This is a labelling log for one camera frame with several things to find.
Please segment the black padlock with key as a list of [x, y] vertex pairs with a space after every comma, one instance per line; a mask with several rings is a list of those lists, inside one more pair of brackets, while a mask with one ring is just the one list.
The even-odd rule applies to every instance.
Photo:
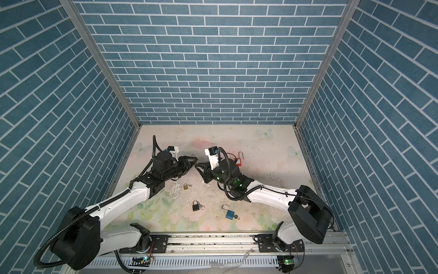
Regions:
[[192, 211], [193, 212], [200, 211], [203, 209], [204, 209], [204, 206], [202, 204], [200, 204], [199, 201], [197, 201], [197, 200], [193, 201], [193, 203], [192, 203]]

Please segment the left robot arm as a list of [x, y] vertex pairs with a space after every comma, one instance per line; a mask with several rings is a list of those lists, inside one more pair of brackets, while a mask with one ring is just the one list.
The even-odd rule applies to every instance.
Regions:
[[67, 264], [80, 270], [100, 255], [115, 252], [119, 257], [119, 251], [124, 248], [150, 253], [154, 245], [148, 228], [132, 223], [128, 228], [111, 233], [104, 233], [103, 229], [130, 208], [155, 196], [166, 181], [187, 174], [197, 163], [194, 156], [175, 158], [175, 154], [174, 147], [154, 154], [124, 191], [96, 205], [68, 210], [58, 231], [36, 253], [34, 265], [52, 268]]

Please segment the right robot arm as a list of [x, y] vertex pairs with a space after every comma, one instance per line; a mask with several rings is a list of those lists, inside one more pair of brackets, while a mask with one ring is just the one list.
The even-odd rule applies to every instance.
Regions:
[[288, 212], [290, 220], [279, 222], [274, 240], [292, 244], [307, 239], [315, 244], [324, 242], [333, 220], [329, 206], [308, 186], [285, 189], [263, 184], [242, 174], [230, 159], [195, 165], [205, 183], [216, 181], [229, 200], [261, 203]]

